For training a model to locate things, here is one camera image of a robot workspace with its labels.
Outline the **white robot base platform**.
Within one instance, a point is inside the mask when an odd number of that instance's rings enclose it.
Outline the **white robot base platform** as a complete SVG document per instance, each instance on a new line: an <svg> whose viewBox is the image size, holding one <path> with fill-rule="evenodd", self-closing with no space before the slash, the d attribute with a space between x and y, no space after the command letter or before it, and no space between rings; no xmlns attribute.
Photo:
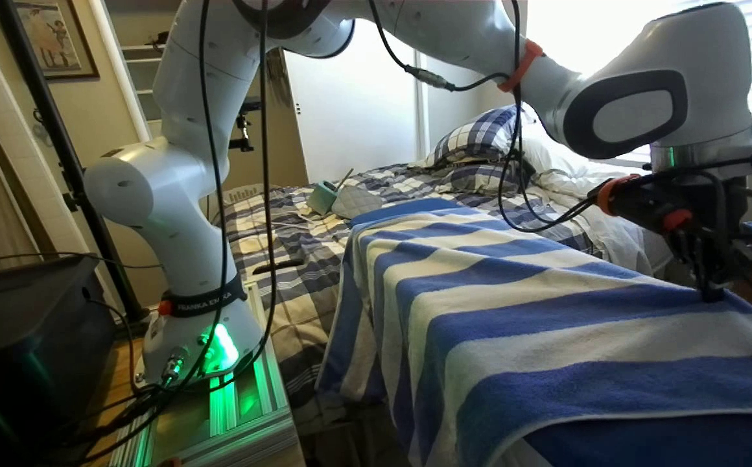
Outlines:
<svg viewBox="0 0 752 467"><path fill-rule="evenodd" d="M132 423L112 467L304 467L254 285L221 314L154 306L136 375L160 405Z"/></svg>

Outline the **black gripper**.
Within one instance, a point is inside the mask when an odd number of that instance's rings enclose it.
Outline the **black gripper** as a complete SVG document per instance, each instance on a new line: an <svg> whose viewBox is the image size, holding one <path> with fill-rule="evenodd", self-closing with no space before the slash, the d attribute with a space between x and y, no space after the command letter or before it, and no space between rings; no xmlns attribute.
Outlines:
<svg viewBox="0 0 752 467"><path fill-rule="evenodd" d="M731 201L743 195L709 174L633 174L597 186L597 208L659 232L683 265L703 301L722 298L725 281L752 274L752 243Z"/></svg>

